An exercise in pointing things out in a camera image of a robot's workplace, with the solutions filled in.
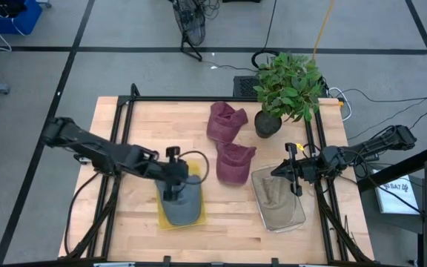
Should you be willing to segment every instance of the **black plant pot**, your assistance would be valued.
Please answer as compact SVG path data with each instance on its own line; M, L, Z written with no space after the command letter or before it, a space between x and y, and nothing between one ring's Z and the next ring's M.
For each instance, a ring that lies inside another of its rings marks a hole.
M260 111L255 116L256 134L261 138L268 138L281 128L281 118L269 116Z

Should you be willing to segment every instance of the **clear plastic container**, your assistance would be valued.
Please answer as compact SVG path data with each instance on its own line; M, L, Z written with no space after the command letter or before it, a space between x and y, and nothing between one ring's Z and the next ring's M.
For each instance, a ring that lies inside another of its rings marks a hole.
M305 214L299 197L291 192L291 182L271 176L276 167L266 166L251 173L251 184L265 228L274 232L292 231L305 222Z

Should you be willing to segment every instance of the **blue bin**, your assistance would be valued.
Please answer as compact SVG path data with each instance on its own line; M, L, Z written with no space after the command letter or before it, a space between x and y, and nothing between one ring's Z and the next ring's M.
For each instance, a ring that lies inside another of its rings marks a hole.
M20 34L19 29L24 35L32 33L36 22L41 16L42 8L36 0L14 0L24 2L27 7L26 11L21 12L14 18L0 18L1 34Z

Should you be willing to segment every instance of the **black metal frame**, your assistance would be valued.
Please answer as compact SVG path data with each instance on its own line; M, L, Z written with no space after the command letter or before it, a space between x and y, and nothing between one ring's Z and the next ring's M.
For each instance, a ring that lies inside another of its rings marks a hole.
M115 118L113 122L113 129L111 132L111 138L110 140L116 140L116 133L119 129L119 123L120 123L120 117L122 112L122 107L128 102L128 113L125 120L125 127L123 129L123 137L122 137L122 143L126 143L128 140L128 134L129 134L129 128L130 128L130 122L131 117L133 113L133 106L135 101L168 101L168 102L215 102L215 101L226 101L226 102L257 102L256 98L251 97L231 97L231 96L221 96L221 97L215 97L215 96L140 96L139 92L134 93L132 88L132 95L131 96L119 96L119 101L116 106L116 112L115 112ZM320 147L324 148L326 146L325 143L325 133L322 126L322 118L320 115L320 111L318 111L315 115L316 124L317 124L317 131L319 134L319 141L320 141ZM305 122L305 128L306 128L306 135L308 137L308 143L309 143L309 151L311 154L316 153L316 148L314 145L314 135L311 128L310 122ZM334 212L335 217L340 221L340 212L339 212L339 205L337 202L337 195L335 191L334 184L331 183L331 189L329 189L329 197L331 202L332 211ZM316 194L321 194L323 189L320 184L316 184L315 186ZM102 181L102 187L100 188L99 193L99 201L97 202L96 206L96 214L99 214L103 208L103 203L106 195L107 190L107 181ZM110 248L110 238L111 238L111 232L113 231L113 221L114 221L114 213L112 212L110 217L107 220L107 225L105 229L105 239L103 242L103 248L102 248L102 257L107 258L108 251ZM328 220L327 217L319 211L320 213L320 219L321 219L321 226L322 226L322 235L324 238L324 246L325 246L325 253L327 257L328 264L331 264L334 261L334 252L332 248L331 243L331 236L330 231L328 227ZM337 235L337 240L339 242L339 250L340 250L340 259L342 261L348 261L348 254L347 254L347 248L345 247L345 244L340 239L340 237ZM96 240L94 240L89 247L89 257L93 256L93 252L95 250L95 244ZM255 266L270 266L268 264L259 264Z
M140 96L139 92L136 88L136 86L133 84L131 85L131 95L129 96L119 96L118 102L116 104L116 111L113 121L113 127L111 131L110 140L112 142L116 141L117 133L119 131L119 124L122 114L122 109L125 105L128 105L127 107L127 115L125 119L125 127L123 128L123 134L122 134L122 143L126 143L128 141L128 135L129 130L131 126L131 120L133 115L133 107L135 101L166 101L166 102L215 102L215 101L225 101L225 102L257 102L256 98L251 97L242 97L242 98L236 98L231 96L225 96L225 97L215 97L215 96ZM321 147L325 147L325 133L322 126L322 118L320 116L320 111L318 111L315 115L316 123L317 123L317 130L319 133L319 140ZM308 143L309 143L309 151L311 154L316 153L316 148L314 145L314 135L311 128L310 122L305 122L305 129L306 129L306 135L308 137ZM95 211L95 219L98 218L98 216L101 214L103 206L105 204L105 196L107 193L107 185L108 185L108 177L103 177L101 186L100 186L100 192L98 197L98 202L96 204L96 211ZM335 188L333 186L333 183L331 183L329 186L331 186L331 189L329 189L329 197L330 197L330 203L331 203L331 209L334 216L338 219L340 222L340 213L339 213L339 207L337 202L337 195L335 192ZM322 194L323 189L322 185L317 182L315 184L315 190L317 196ZM114 194L116 195L116 198L118 197L119 193L119 187L114 188ZM53 262L40 262L40 263L27 263L29 266L89 266L90 264L87 264L87 262L90 262L93 264L93 261L91 259L96 259L98 263L106 262L109 248L110 248L110 240L111 240L111 234L113 232L113 224L114 224L114 216L116 213L116 203L114 204L113 210L110 213L106 229L105 229L105 236L103 240L103 246L102 246L102 256L98 258L93 258L95 248L96 248L96 235L94 235L93 239L91 240L91 243L88 246L87 250L87 258L85 259L63 259ZM324 211L319 209L320 213L320 220L321 220L321 226L322 226L322 234L324 237L324 246L325 246L325 253L328 261L328 265L334 265L334 266L387 266L387 265L377 265L376 263L365 263L365 262L349 262L348 261L348 255L347 255L347 248L345 247L344 242L341 240L340 236L337 235L337 241L339 243L339 250L340 250L340 260L334 260L334 251L332 248L331 243L331 236L330 231L328 227L328 219L327 215ZM16 266L26 266L26 263L23 263L21 265L14 265ZM243 263L172 263L170 256L165 256L163 262L158 263L144 263L144 262L136 262L136 266L162 266L162 267L169 267L169 266L258 266L258 267L266 267L266 266L291 266L291 267L299 267L299 264L280 264L279 260L277 258L271 259L271 264L243 264Z
M403 175L423 169L425 161L427 161L427 149L397 164L384 168L376 174L372 174L370 178L378 185L383 185ZM373 185L369 179L361 179L357 184L360 192L375 188L375 185Z

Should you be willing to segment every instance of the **folded cloth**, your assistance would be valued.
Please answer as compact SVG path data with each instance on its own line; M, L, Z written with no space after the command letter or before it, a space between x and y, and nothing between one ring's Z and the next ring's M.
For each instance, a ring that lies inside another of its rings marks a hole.
M235 185L246 183L250 174L251 159L255 155L255 147L244 147L235 144L218 144L216 147L216 176L221 182Z
M305 222L304 211L299 198L291 193L291 182L283 177L271 177L273 169L251 174L259 211L269 231L292 230L292 226Z
M189 176L190 183L200 182L197 175ZM162 196L166 187L165 182L155 180L159 195ZM182 226L193 224L199 219L202 207L202 194L200 184L198 185L177 185L172 188L178 191L179 196L175 201L161 201L162 209L171 225Z
M218 142L231 143L242 125L248 123L243 108L235 111L229 104L219 101L211 106L207 124L207 137Z

